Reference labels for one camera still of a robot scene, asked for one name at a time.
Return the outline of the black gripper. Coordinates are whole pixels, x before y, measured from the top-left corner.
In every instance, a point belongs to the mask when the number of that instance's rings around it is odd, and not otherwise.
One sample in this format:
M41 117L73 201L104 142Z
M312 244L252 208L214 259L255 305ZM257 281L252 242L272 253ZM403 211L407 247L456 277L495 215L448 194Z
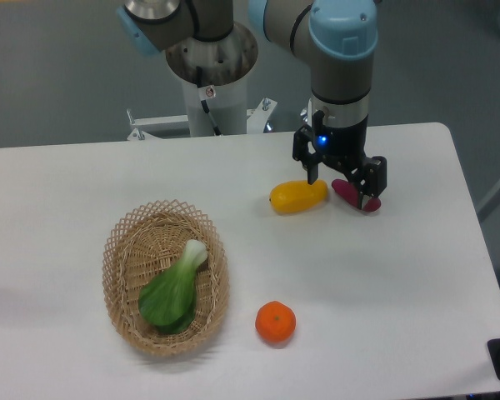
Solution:
M302 125L294 133L292 158L302 164L309 185L318 180L319 163L339 172L353 171L349 182L357 192L355 205L363 210L371 200L379 199L387 188L387 159L366 156L368 117L348 127L330 127L324 123L324 117L323 111L315 112L312 128ZM315 152L310 152L310 144Z

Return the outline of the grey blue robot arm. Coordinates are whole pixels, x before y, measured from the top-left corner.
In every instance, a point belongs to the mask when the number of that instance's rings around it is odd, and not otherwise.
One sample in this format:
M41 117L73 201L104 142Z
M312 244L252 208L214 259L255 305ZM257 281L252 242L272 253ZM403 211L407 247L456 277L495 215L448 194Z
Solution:
M347 203L365 213L379 209L387 161L364 150L378 43L374 2L251 1L248 25L235 20L231 1L125 1L117 17L139 51L164 54L187 90L194 137L248 131L237 86L258 59L255 33L304 62L311 97L293 158L309 183L325 165L339 173L332 188Z

